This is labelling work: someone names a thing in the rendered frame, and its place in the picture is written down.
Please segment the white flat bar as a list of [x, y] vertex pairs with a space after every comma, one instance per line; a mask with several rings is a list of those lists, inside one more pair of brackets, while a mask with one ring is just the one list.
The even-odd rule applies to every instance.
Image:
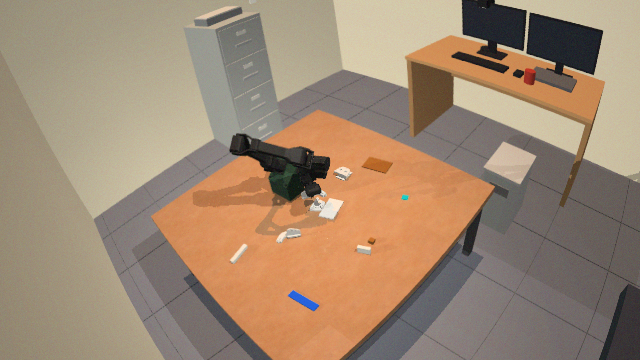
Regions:
[[248, 245], [244, 244], [243, 246], [240, 247], [240, 249], [238, 250], [237, 253], [235, 253], [235, 255], [231, 258], [231, 263], [235, 264], [236, 261], [238, 261], [239, 257], [241, 255], [243, 255], [244, 251], [248, 249]]

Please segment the orange flat plate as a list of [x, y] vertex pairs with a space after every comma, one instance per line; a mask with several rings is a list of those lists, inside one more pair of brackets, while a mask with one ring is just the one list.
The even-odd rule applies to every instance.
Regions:
[[386, 173], [392, 164], [393, 162], [389, 162], [389, 161], [385, 161], [382, 159], [369, 156], [368, 159], [364, 162], [364, 165], [362, 167], [370, 170]]

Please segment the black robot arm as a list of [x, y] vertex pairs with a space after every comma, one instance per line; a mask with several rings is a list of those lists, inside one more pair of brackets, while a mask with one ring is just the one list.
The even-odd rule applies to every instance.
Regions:
[[249, 137], [251, 139], [250, 144], [248, 137], [247, 134], [240, 133], [233, 135], [229, 151], [236, 156], [248, 156], [258, 160], [260, 166], [267, 172], [276, 172], [282, 175], [287, 163], [289, 163], [294, 167], [298, 167], [301, 171], [314, 169], [314, 181], [317, 180], [316, 178], [326, 179], [327, 171], [330, 167], [329, 157], [316, 156], [314, 151], [306, 147], [285, 148], [261, 142], [260, 139], [251, 137]]

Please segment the blue flat bar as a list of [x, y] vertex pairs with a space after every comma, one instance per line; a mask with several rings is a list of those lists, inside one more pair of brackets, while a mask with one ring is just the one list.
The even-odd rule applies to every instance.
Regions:
[[288, 296], [294, 299], [295, 301], [300, 302], [303, 306], [308, 307], [312, 311], [315, 311], [316, 308], [319, 307], [317, 303], [314, 303], [309, 298], [305, 298], [304, 296], [302, 296], [298, 292], [295, 292], [294, 290], [290, 292]]

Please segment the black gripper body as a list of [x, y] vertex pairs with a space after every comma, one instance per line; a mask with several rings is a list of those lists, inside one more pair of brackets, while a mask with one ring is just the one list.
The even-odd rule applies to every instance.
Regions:
[[297, 167], [296, 172], [297, 172], [298, 176], [299, 176], [299, 173], [300, 173], [300, 178], [301, 178], [302, 182], [306, 183], [305, 192], [307, 194], [307, 197], [311, 197], [311, 196], [314, 196], [314, 195], [322, 193], [319, 184], [317, 184], [316, 182], [313, 181], [314, 169], [311, 168], [311, 170], [308, 170], [308, 171], [301, 171]]

